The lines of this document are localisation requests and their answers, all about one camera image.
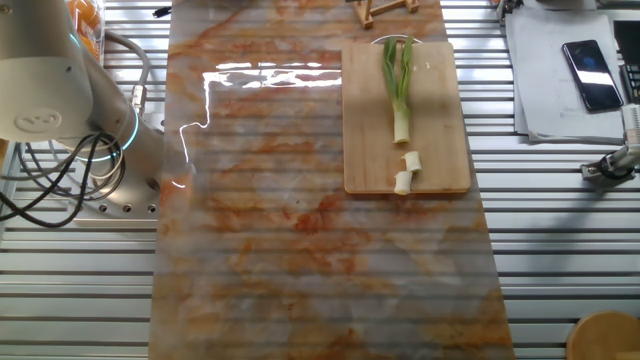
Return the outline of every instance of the green onion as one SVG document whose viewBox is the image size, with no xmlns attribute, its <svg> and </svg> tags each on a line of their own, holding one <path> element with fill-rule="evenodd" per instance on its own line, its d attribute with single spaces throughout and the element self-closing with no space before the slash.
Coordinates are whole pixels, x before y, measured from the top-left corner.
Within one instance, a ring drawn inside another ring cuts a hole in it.
<svg viewBox="0 0 640 360">
<path fill-rule="evenodd" d="M 413 37 L 409 36 L 402 49 L 402 72 L 396 82 L 394 70 L 396 62 L 396 39 L 389 38 L 384 42 L 382 52 L 382 71 L 387 83 L 387 92 L 393 106 L 393 132 L 394 142 L 409 142 L 409 118 L 411 111 L 407 106 L 409 96 L 409 79 L 411 78 L 411 45 Z"/>
</svg>

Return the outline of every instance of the metal rail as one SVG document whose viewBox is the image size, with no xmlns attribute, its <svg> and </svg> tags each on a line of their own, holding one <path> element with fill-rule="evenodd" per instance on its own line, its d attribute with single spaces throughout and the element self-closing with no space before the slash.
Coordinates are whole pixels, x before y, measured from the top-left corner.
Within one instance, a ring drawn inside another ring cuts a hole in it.
<svg viewBox="0 0 640 360">
<path fill-rule="evenodd" d="M 108 28 L 150 53 L 146 121 L 161 126 L 169 19 L 151 13 L 170 3 L 107 5 Z M 594 191 L 578 166 L 616 147 L 530 145 L 515 134 L 513 74 L 495 11 L 486 0 L 442 0 L 442 8 L 516 355 L 561 359 L 580 317 L 599 310 L 640 316 L 640 180 Z M 125 92 L 141 69 L 116 45 L 105 66 Z M 21 185 L 14 199 L 37 194 Z M 52 198 L 38 215 L 59 218 L 67 206 Z M 154 247 L 152 220 L 108 229 L 75 222 L 56 232 L 8 222 L 0 244 L 0 359 L 145 359 Z"/>
</svg>

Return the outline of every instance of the orange marble pattern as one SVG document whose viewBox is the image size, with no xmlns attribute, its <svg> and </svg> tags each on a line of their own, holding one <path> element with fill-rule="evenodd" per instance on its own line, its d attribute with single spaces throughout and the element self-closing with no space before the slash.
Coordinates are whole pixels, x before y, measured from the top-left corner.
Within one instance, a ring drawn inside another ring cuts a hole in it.
<svg viewBox="0 0 640 360">
<path fill-rule="evenodd" d="M 370 31 L 341 0 L 174 1 L 150 359 L 514 358 L 475 175 L 343 190 L 340 50 L 446 39 L 420 1 Z"/>
</svg>

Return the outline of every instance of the orange container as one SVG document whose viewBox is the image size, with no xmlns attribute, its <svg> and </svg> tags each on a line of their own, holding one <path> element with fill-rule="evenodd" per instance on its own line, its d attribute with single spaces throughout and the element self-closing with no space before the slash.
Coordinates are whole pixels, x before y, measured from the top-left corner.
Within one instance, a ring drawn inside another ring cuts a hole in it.
<svg viewBox="0 0 640 360">
<path fill-rule="evenodd" d="M 66 0 L 80 39 L 100 62 L 104 60 L 104 0 Z"/>
</svg>

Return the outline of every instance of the white paper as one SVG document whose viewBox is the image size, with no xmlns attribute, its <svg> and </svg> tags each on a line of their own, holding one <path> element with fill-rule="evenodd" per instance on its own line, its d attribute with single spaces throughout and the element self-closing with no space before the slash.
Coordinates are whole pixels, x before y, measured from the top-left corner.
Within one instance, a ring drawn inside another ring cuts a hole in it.
<svg viewBox="0 0 640 360">
<path fill-rule="evenodd" d="M 589 113 L 571 74 L 562 44 L 596 40 L 621 89 L 613 34 L 605 15 L 595 12 L 520 8 L 508 17 L 509 43 L 517 46 L 514 78 L 531 140 L 622 142 L 618 110 Z"/>
<path fill-rule="evenodd" d="M 515 35 L 511 33 L 513 29 L 513 15 L 507 14 L 505 17 L 505 27 L 507 29 L 507 47 L 509 48 L 509 56 L 511 57 L 511 67 L 513 69 L 513 122 L 514 129 L 519 134 L 528 134 L 527 120 L 524 116 L 524 109 L 522 108 L 522 100 L 520 99 L 520 93 L 518 91 L 518 71 L 516 61 L 516 41 Z"/>
</svg>

